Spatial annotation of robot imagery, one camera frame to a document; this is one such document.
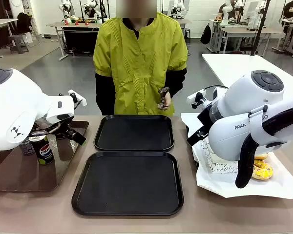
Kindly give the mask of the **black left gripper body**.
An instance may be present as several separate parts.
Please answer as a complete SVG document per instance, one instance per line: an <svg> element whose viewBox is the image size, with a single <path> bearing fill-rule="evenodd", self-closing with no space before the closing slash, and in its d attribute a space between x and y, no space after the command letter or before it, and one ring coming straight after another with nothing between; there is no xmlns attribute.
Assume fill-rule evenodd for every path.
<svg viewBox="0 0 293 234"><path fill-rule="evenodd" d="M74 129L70 127L72 119L61 120L57 124L51 126L50 134L55 135L57 139L72 139L74 136Z"/></svg>

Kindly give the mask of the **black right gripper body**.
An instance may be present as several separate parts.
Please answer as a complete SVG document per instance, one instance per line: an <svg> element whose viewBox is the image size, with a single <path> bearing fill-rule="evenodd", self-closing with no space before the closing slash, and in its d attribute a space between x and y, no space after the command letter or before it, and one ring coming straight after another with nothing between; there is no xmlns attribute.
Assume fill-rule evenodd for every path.
<svg viewBox="0 0 293 234"><path fill-rule="evenodd" d="M203 128L205 130L209 130L211 128L211 119L209 116L210 107L206 107L202 110L202 112L198 115L198 119L203 124Z"/></svg>

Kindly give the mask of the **person's left hand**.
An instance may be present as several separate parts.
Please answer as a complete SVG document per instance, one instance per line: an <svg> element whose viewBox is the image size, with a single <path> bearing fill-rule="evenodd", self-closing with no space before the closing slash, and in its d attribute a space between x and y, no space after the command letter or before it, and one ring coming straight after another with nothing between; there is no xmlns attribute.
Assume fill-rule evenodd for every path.
<svg viewBox="0 0 293 234"><path fill-rule="evenodd" d="M161 94L161 102L158 104L158 108L160 110L168 110L171 106L171 96L170 96L170 93L167 92L165 93L165 96L164 94Z"/></svg>

